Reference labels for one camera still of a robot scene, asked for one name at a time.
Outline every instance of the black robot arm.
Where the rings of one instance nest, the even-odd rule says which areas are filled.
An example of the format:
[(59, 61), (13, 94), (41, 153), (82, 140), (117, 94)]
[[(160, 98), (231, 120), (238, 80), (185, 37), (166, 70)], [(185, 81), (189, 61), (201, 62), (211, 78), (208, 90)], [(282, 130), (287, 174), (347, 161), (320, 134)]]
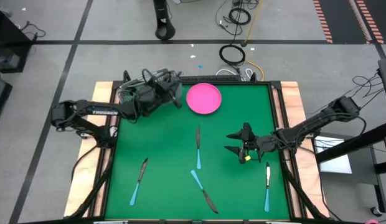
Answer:
[(161, 105), (173, 102), (177, 108), (182, 106), (182, 72), (159, 70), (154, 73), (142, 71), (142, 80), (124, 83), (118, 91), (120, 104), (100, 103), (87, 100), (63, 101), (51, 109), (51, 123), (59, 132), (67, 128), (76, 130), (79, 136), (94, 137), (100, 147), (113, 147), (115, 136), (107, 126), (97, 126), (83, 117), (86, 115), (120, 116), (136, 122), (140, 116), (148, 117)]
[(225, 148), (236, 153), (241, 164), (251, 159), (248, 155), (251, 150), (257, 152), (259, 162), (261, 162), (265, 152), (272, 152), (277, 149), (289, 149), (296, 153), (296, 148), (301, 145), (305, 136), (319, 131), (320, 128), (333, 121), (352, 121), (359, 116), (359, 111), (360, 108), (351, 97), (342, 96), (302, 123), (292, 128), (276, 130), (269, 136), (258, 137), (254, 135), (251, 126), (244, 123), (243, 129), (227, 136), (241, 140), (243, 142), (242, 148), (236, 146), (225, 146)]

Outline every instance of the blue handle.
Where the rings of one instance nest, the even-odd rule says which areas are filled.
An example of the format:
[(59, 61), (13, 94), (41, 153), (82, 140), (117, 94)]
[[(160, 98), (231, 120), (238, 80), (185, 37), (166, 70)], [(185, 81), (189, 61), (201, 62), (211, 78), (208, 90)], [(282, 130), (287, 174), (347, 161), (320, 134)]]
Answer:
[(199, 177), (197, 176), (196, 172), (194, 170), (191, 171), (191, 174), (193, 175), (193, 177), (195, 178), (195, 181), (199, 184), (200, 186), (200, 189), (202, 190), (203, 189), (203, 186), (201, 186), (201, 183), (199, 181)]
[(133, 206), (135, 204), (136, 195), (138, 194), (138, 188), (139, 188), (139, 183), (136, 184), (135, 191), (133, 192), (131, 201), (129, 202), (129, 205), (131, 205), (131, 206)]
[(200, 149), (197, 150), (197, 169), (201, 169)]
[(269, 212), (269, 189), (266, 189), (266, 195), (265, 195), (265, 208), (264, 210), (266, 212)]

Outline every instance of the wooden board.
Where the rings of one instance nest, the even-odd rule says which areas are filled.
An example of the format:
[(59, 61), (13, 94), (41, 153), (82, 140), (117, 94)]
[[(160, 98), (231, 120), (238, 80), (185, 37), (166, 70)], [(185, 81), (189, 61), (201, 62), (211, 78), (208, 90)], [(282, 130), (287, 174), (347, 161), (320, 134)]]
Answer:
[[(112, 84), (113, 82), (97, 82), (95, 91), (93, 92), (92, 101), (109, 102)], [(296, 82), (281, 82), (281, 85), (283, 98), (286, 105), (288, 122), (290, 126), (294, 126), (306, 119), (301, 101), (301, 95), (299, 94), (298, 84)], [(280, 105), (278, 103), (278, 96), (276, 91), (273, 93), (275, 94), (278, 121), (280, 127), (283, 127), (283, 118), (281, 116)], [(89, 116), (88, 120), (95, 123), (96, 125), (104, 125), (106, 117)], [(93, 139), (82, 140), (78, 157), (82, 156), (94, 145), (95, 140)], [(309, 139), (304, 140), (302, 146), (308, 149), (312, 149), (311, 141)], [(85, 200), (85, 197), (91, 191), (93, 187), (93, 180), (95, 178), (99, 152), (100, 149), (95, 149), (91, 154), (84, 158), (84, 160), (82, 160), (78, 167), (75, 169), (74, 180), (72, 182), (70, 194), (66, 204), (64, 214), (65, 216), (71, 215), (74, 211), (76, 211), (80, 204)], [(314, 154), (304, 150), (298, 150), (296, 154), (296, 160), (299, 178), (303, 190), (311, 199), (312, 203), (319, 209), (319, 211), (328, 217), (328, 210), (322, 202), (319, 172)], [(294, 213), (296, 214), (296, 217), (300, 217), (301, 215), (299, 213), (298, 198), (294, 189), (292, 187), (291, 189)], [(98, 197), (96, 198), (96, 207), (94, 212), (95, 215), (99, 215), (100, 213), (102, 197), (103, 191), (101, 190), (98, 194)]]

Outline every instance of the black stand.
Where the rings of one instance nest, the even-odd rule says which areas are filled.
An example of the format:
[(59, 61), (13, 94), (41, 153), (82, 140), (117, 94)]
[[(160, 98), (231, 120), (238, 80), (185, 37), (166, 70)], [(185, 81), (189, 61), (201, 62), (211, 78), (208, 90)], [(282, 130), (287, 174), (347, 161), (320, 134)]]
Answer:
[(157, 17), (156, 37), (160, 40), (171, 39), (175, 35), (175, 28), (169, 20), (167, 2), (166, 0), (153, 0), (153, 3)]
[[(380, 66), (379, 75), (384, 84), (385, 93), (386, 93), (386, 59), (379, 60), (379, 66)], [(323, 152), (320, 152), (319, 154), (316, 154), (316, 162), (320, 164), (321, 162), (326, 162), (331, 159), (335, 159), (337, 157), (346, 155), (348, 153), (357, 151), (359, 149), (363, 149), (369, 145), (375, 144), (380, 141), (384, 141), (385, 148), (386, 148), (386, 123), (370, 131), (367, 131), (360, 136), (346, 140), (328, 150), (325, 150)], [(380, 174), (386, 173), (386, 162), (383, 162), (380, 164), (374, 164), (374, 169), (379, 179)], [(381, 213), (386, 213), (386, 200), (384, 197), (382, 186), (381, 184), (379, 184), (379, 185), (375, 185), (374, 188), (377, 196), (377, 202), (379, 204), (378, 210)]]

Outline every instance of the gray floor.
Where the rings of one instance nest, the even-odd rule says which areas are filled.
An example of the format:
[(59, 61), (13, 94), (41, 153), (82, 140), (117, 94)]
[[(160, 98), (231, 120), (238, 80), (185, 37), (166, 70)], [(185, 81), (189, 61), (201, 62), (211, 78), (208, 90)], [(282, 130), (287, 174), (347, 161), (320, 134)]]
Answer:
[[(214, 24), (215, 11), (222, 2), (201, 0), (175, 5), (169, 0), (174, 15), (172, 23), (177, 27), (174, 39), (229, 39), (231, 36)], [(44, 40), (72, 40), (86, 3), (87, 0), (1, 0), (0, 6), (13, 10), (12, 20), (16, 24), (23, 26), (30, 20), (46, 30)], [(82, 39), (155, 40), (152, 4), (148, 0), (93, 0)], [(220, 10), (219, 18), (227, 14), (228, 8)], [(264, 0), (252, 38), (325, 39), (312, 0)], [(124, 70), (133, 78), (143, 68), (213, 75), (220, 68), (228, 68), (219, 59), (220, 46), (79, 45), (60, 100), (90, 99), (95, 82), (120, 80)], [(14, 89), (0, 120), (0, 224), (9, 221), (69, 51), (69, 45), (36, 45), (24, 72), (3, 75)], [(228, 59), (238, 55), (233, 50), (226, 50), (225, 54)], [(249, 45), (246, 54), (247, 59), (264, 69), (265, 80), (297, 81), (308, 115), (354, 88), (351, 79), (355, 75), (371, 77), (379, 59), (372, 45), (263, 44)], [(242, 68), (254, 70), (250, 65)], [(358, 105), (368, 100), (362, 99), (362, 95), (355, 97)], [(367, 120), (367, 129), (386, 122), (385, 95), (379, 95), (361, 115)], [(352, 121), (329, 125), (323, 131), (356, 135), (361, 128), (360, 121)], [(80, 143), (74, 133), (50, 130), (20, 222), (62, 218)], [(385, 159), (382, 152), (377, 155), (380, 161)], [(386, 176), (383, 178), (386, 189)], [(343, 220), (364, 222), (373, 218), (369, 213), (375, 205), (371, 186), (324, 178), (324, 191), (331, 209)]]

